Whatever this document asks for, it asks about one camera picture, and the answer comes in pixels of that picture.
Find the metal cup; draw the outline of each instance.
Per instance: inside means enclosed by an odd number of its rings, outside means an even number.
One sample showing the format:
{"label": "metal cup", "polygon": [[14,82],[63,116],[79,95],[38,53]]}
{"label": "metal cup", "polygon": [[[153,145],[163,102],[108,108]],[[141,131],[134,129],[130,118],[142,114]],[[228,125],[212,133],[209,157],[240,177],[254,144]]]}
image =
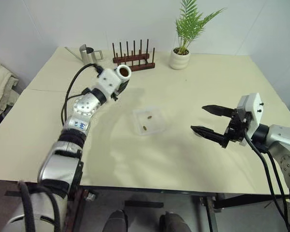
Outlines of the metal cup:
{"label": "metal cup", "polygon": [[[83,64],[91,64],[91,63],[98,63],[98,60],[103,59],[103,54],[101,50],[94,51],[92,47],[86,47],[86,44],[83,44],[79,48],[79,52],[81,53]],[[95,52],[100,53],[100,59],[97,59],[95,56]]]}

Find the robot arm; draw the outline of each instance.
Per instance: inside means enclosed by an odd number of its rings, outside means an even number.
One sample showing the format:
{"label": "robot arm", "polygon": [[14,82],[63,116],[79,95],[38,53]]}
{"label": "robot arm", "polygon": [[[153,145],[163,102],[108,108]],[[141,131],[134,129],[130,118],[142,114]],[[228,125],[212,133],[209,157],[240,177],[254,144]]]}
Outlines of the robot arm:
{"label": "robot arm", "polygon": [[219,143],[226,148],[229,141],[239,141],[245,145],[245,131],[253,145],[262,153],[270,152],[279,164],[287,187],[290,190],[290,128],[278,125],[270,127],[260,124],[263,113],[263,102],[258,93],[243,96],[236,109],[208,105],[202,107],[217,115],[230,117],[225,133],[218,134],[202,126],[191,126],[192,130],[202,137]]}
{"label": "robot arm", "polygon": [[[53,144],[38,174],[38,183],[47,187],[57,202],[61,228],[68,195],[79,185],[82,177],[81,157],[90,120],[105,102],[111,98],[117,100],[128,84],[131,70],[126,65],[119,65],[115,70],[103,70],[98,77],[98,84],[75,100],[72,115],[66,120],[58,141]],[[30,195],[30,201],[35,230],[54,231],[56,218],[49,197],[43,192],[36,192]],[[20,205],[3,231],[25,231],[25,220],[24,208]]]}

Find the potted plant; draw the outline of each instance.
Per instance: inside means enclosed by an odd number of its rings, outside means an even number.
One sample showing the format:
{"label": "potted plant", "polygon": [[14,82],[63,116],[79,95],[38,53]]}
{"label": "potted plant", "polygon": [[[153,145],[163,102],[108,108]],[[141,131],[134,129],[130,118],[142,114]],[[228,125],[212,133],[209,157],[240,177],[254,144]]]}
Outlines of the potted plant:
{"label": "potted plant", "polygon": [[181,14],[176,20],[179,47],[171,51],[169,62],[170,66],[177,70],[187,67],[190,59],[188,47],[204,31],[205,24],[225,9],[220,9],[201,19],[203,13],[198,12],[196,0],[182,0],[181,4]]}

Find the clear plastic container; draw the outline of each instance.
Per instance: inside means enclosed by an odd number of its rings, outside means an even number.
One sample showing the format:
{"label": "clear plastic container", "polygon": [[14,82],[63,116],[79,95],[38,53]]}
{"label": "clear plastic container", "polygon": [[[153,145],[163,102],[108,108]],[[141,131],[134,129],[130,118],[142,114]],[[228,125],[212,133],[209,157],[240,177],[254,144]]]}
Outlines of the clear plastic container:
{"label": "clear plastic container", "polygon": [[157,107],[133,110],[134,124],[139,135],[150,135],[165,130],[165,121]]}

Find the black cable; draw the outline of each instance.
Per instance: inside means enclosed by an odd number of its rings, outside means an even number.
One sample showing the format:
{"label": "black cable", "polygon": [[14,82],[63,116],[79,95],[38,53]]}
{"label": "black cable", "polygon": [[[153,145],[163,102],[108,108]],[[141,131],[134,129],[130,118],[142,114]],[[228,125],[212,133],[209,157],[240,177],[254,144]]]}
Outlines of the black cable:
{"label": "black cable", "polygon": [[67,102],[68,102],[68,97],[69,97],[69,93],[70,93],[70,91],[71,91],[71,88],[72,88],[74,82],[76,81],[77,77],[79,76],[79,74],[81,74],[81,72],[82,72],[83,70],[85,70],[86,68],[91,67],[91,66],[95,67],[95,68],[96,68],[96,71],[97,71],[98,73],[101,72],[101,71],[100,71],[101,67],[100,67],[99,65],[93,63],[93,64],[86,64],[86,65],[84,65],[84,66],[83,66],[83,67],[82,67],[82,68],[81,68],[81,69],[80,69],[80,70],[75,74],[75,76],[73,77],[73,79],[72,79],[72,81],[71,81],[71,83],[70,83],[70,85],[69,85],[69,88],[68,88],[68,90],[67,90],[66,97],[65,97],[65,101],[64,101],[64,105],[63,105],[63,108],[64,108],[64,110],[63,110],[63,111],[64,111],[64,121],[67,120]]}
{"label": "black cable", "polygon": [[60,214],[57,201],[53,193],[46,187],[37,185],[34,187],[37,191],[44,192],[50,199],[54,209],[54,232],[60,232]]}
{"label": "black cable", "polygon": [[268,155],[268,157],[269,157],[269,159],[271,161],[271,164],[272,164],[272,167],[273,167],[273,170],[274,170],[274,173],[275,173],[275,177],[276,177],[276,180],[277,180],[277,183],[278,183],[278,187],[279,187],[279,190],[280,190],[280,194],[281,194],[281,197],[282,197],[282,200],[283,200],[285,219],[286,219],[286,221],[288,221],[288,207],[287,207],[287,202],[286,202],[286,195],[285,195],[284,189],[282,188],[282,184],[280,182],[280,178],[279,178],[279,175],[278,175],[278,171],[277,171],[273,156],[272,156],[272,154],[269,151],[267,152],[267,155]]}
{"label": "black cable", "polygon": [[[79,96],[82,96],[82,94],[76,94],[76,95],[73,95],[73,96],[70,96],[68,97],[68,100],[70,100],[71,98],[75,98],[75,97],[79,97]],[[61,109],[61,123],[62,125],[64,125],[64,120],[63,120],[63,108],[64,108],[65,104],[62,106],[62,109]]]}
{"label": "black cable", "polygon": [[27,185],[20,181],[19,188],[21,192],[21,200],[24,208],[25,228],[26,232],[35,232],[34,217],[32,203]]}
{"label": "black cable", "polygon": [[244,138],[246,139],[246,141],[249,144],[249,146],[251,147],[251,149],[258,155],[258,157],[262,161],[262,164],[263,164],[264,170],[265,170],[265,175],[266,175],[267,183],[269,185],[269,189],[270,189],[270,192],[271,192],[271,196],[273,198],[273,201],[274,201],[274,203],[276,205],[277,210],[279,211],[279,214],[282,216],[282,218],[284,219],[284,221],[286,223],[287,229],[289,229],[288,221],[286,221],[286,218],[285,218],[284,214],[282,213],[282,211],[281,211],[281,209],[280,209],[280,207],[278,205],[278,202],[277,202],[277,199],[276,199],[274,190],[273,190],[273,185],[272,185],[271,176],[270,176],[270,172],[269,172],[269,168],[267,166],[267,163],[266,163],[264,157],[262,156],[262,154],[260,153],[260,151],[254,146],[254,144],[252,143],[252,141],[248,137],[247,129],[244,130]]}

